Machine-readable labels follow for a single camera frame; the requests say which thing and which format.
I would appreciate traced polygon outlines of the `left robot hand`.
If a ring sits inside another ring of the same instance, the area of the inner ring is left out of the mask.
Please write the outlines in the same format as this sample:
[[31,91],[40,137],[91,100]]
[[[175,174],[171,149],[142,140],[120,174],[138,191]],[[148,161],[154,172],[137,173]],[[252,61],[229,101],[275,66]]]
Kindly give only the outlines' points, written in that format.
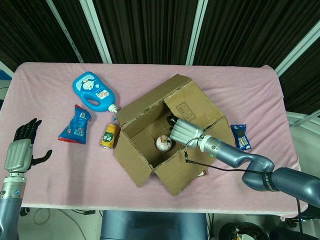
[[50,149],[43,157],[34,158],[33,146],[42,120],[32,119],[15,131],[13,141],[9,144],[4,169],[9,173],[26,173],[32,166],[46,162],[52,155]]

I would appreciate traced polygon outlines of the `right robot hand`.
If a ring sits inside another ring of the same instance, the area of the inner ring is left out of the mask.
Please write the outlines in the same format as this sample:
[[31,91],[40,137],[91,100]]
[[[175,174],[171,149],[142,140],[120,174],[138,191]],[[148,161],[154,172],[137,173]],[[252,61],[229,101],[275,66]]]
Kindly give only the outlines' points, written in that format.
[[197,148],[198,142],[204,135],[204,130],[189,121],[169,115],[167,122],[171,126],[169,138],[187,148]]

